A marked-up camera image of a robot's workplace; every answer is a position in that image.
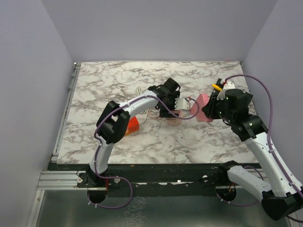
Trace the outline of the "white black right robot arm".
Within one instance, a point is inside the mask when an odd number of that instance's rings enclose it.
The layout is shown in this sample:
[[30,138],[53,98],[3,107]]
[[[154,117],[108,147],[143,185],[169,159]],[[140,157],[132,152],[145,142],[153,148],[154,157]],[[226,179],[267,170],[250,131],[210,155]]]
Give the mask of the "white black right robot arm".
[[249,113],[252,97],[241,89],[214,90],[203,96],[201,110],[206,118],[222,119],[231,127],[254,154],[268,180],[266,183],[230,161],[218,172],[218,181],[240,185],[261,202],[271,219],[280,220],[303,207],[303,185],[282,160],[262,119]]

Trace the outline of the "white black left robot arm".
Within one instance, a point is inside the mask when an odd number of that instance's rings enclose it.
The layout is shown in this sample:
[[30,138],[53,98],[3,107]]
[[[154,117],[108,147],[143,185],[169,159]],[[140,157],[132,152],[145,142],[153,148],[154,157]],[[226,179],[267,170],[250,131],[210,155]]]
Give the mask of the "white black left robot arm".
[[169,78],[164,84],[151,86],[131,100],[122,103],[110,101],[96,124],[94,138],[99,141],[99,146],[90,163],[92,172],[88,175],[88,181],[95,187],[103,184],[103,172],[107,170],[113,146],[125,136],[131,118],[154,107],[160,111],[161,118],[176,117],[178,114],[173,112],[179,97],[180,85]]

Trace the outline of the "pink triangular power strip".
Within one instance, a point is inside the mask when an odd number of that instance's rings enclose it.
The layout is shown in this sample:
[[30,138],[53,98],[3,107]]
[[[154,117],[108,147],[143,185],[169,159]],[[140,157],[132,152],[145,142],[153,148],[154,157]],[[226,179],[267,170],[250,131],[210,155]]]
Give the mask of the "pink triangular power strip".
[[197,110],[199,110],[198,114],[195,116],[198,122],[213,122],[213,119],[206,117],[205,113],[202,111],[202,108],[209,102],[209,96],[206,93],[201,93],[196,101],[198,105],[196,102],[193,103],[189,111],[190,114],[193,116]]

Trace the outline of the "round pink power strip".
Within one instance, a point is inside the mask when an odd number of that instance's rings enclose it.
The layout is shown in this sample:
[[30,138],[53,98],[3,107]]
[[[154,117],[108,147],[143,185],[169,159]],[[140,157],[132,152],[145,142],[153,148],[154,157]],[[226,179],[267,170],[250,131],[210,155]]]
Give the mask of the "round pink power strip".
[[182,123],[182,120],[179,118],[166,118],[165,122],[170,126],[179,126]]

